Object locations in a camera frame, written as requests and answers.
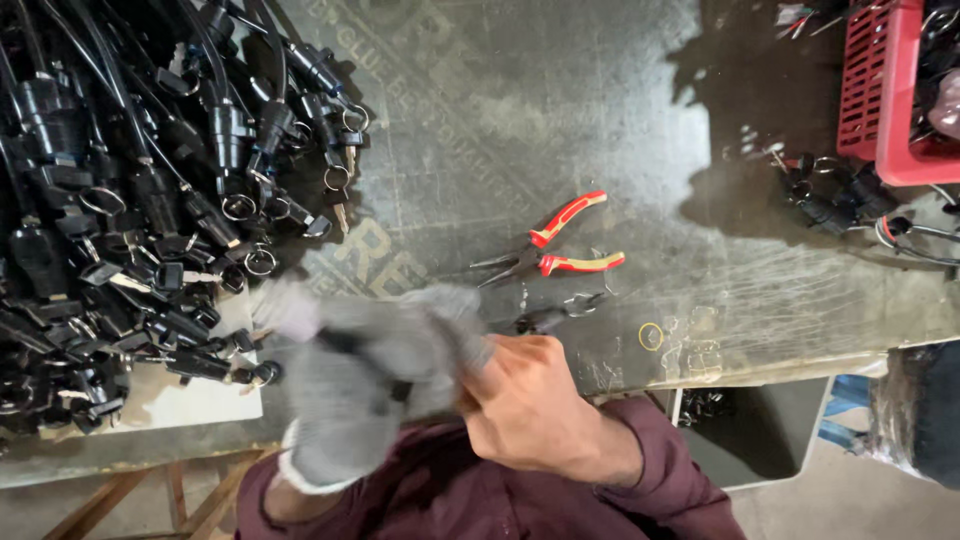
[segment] red pliers handle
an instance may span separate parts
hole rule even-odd
[[[579,258],[557,257],[555,255],[544,255],[540,258],[540,272],[544,276],[549,276],[554,270],[573,270],[574,272],[603,272],[610,270],[614,266],[623,264],[627,257],[623,252],[616,252],[613,255],[596,258],[594,260],[582,260]]]
[[[546,225],[546,229],[542,231],[530,231],[530,242],[542,248],[550,243],[550,240],[553,239],[557,233],[560,232],[560,229],[566,225],[568,221],[573,219],[575,215],[580,213],[583,209],[592,207],[598,203],[603,203],[607,200],[607,192],[600,189],[593,191],[586,195],[581,195],[574,199],[569,205],[566,205],[564,209],[560,210],[553,219],[550,220],[550,223]]]

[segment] hand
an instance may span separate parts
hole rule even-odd
[[[375,470],[400,422],[449,410],[455,374],[481,369],[490,355],[474,289],[434,285],[391,301],[316,299],[296,282],[269,292],[255,312],[305,339],[288,363],[296,420],[279,468],[306,495],[343,490]]]
[[[643,460],[636,437],[580,398],[560,341],[490,339],[496,348],[482,375],[464,378],[462,410],[477,455],[583,482],[639,482]]]

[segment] wooden leg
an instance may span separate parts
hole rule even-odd
[[[262,454],[261,451],[247,453],[239,463],[234,465],[233,470],[220,482],[220,485],[213,488],[213,492],[200,504],[197,511],[187,518],[179,532],[190,533],[191,540],[208,538],[233,505],[237,490],[240,488],[240,481]]]
[[[183,498],[183,462],[167,465],[167,481],[170,484],[170,514],[174,530],[180,530],[186,522],[186,501]]]
[[[43,540],[81,540],[151,471],[153,469],[113,475],[83,506],[48,532]]]

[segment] rubber band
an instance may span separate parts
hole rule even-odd
[[[643,329],[647,327],[653,327],[657,329],[657,331],[660,333],[660,341],[657,342],[657,345],[655,347],[648,347],[647,344],[643,342]],[[639,337],[639,340],[640,340],[640,347],[643,347],[644,349],[646,349],[647,351],[650,351],[651,353],[655,353],[656,351],[659,351],[660,346],[663,345],[663,329],[660,328],[660,325],[658,325],[657,323],[645,323],[642,327],[640,327],[640,331],[637,333],[637,337]]]

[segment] pile of ignition switches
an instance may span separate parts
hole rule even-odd
[[[278,377],[272,362],[232,369],[253,339],[210,337],[214,298],[273,272],[276,238],[332,228],[276,181],[304,152],[323,152],[346,232],[369,118],[332,52],[283,38],[254,4],[259,22],[228,1],[0,8],[0,433],[112,422],[136,362],[183,384]],[[234,20],[272,50],[272,83],[238,58]]]

